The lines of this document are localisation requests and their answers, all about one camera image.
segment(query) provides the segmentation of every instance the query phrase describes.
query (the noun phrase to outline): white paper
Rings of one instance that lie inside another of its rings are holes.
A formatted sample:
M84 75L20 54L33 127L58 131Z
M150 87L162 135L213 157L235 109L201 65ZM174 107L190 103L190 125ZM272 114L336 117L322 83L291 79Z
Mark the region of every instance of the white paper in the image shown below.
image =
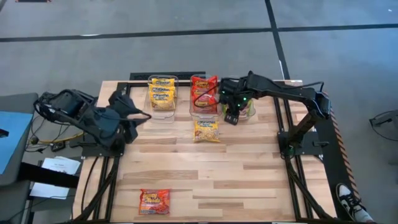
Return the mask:
M68 159L61 156L57 156L54 159L45 158L42 165L43 168L71 175L76 174L79 166L79 161L74 161L73 159ZM30 196L66 199L68 192L69 188L66 187L56 187L49 184L35 183L33 185L32 191L30 192Z

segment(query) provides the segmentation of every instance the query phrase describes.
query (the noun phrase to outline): yellow cable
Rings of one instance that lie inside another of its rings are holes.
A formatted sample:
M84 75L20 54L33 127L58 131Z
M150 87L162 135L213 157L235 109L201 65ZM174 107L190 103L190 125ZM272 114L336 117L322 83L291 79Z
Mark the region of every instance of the yellow cable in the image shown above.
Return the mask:
M71 137L69 137L69 138L64 138L64 139L57 139L57 140L39 140L39 143L50 144L50 143L57 143L57 142L69 141L69 140L75 139L75 138L77 138L77 137L79 137L79 136L82 136L82 135L83 135L83 133L78 133L78 134L75 134L74 136L71 136Z

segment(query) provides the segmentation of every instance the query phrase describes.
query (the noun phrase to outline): yellow noodle package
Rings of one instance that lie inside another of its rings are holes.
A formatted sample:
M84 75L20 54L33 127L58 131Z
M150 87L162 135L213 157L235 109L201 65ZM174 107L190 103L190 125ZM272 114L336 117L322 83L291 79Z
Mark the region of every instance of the yellow noodle package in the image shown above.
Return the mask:
M174 78L153 78L152 84L160 86L174 86Z
M148 84L149 91L151 93L165 93L165 92L173 92L174 97L176 97L175 87L174 86L159 86L154 84Z
M209 141L219 142L218 139L218 121L194 121L195 132L193 133L193 142Z
M174 110L174 93L167 91L163 93L150 92L150 102L154 110Z

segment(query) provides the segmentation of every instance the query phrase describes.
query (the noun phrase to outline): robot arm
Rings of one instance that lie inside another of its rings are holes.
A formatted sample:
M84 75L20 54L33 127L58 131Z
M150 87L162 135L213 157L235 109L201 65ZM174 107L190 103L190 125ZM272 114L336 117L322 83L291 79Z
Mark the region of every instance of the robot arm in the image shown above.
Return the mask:
M317 121L330 116L330 101L321 91L315 91L307 86L290 86L254 74L252 71L242 78L223 78L219 87L220 103L228 105L224 120L237 125L239 112L244 109L252 98L273 96L285 100L302 102L308 109L308 114L301 122L289 129L287 145L301 147L304 134Z
M134 106L132 100L115 91L109 106L96 107L96 98L78 90L63 90L58 94L45 92L34 103L36 112L57 124L70 124L94 137L97 145L105 149L124 147L137 138L136 127L150 115ZM146 118L127 119L130 114L144 114Z

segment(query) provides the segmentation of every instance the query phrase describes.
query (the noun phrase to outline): sneaker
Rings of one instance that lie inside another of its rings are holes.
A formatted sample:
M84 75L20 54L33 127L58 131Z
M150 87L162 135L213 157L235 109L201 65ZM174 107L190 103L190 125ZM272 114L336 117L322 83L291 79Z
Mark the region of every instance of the sneaker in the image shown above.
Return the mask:
M354 196L347 186L338 184L336 186L336 195L340 204L346 209L353 221L373 222L365 207L361 205L361 201Z

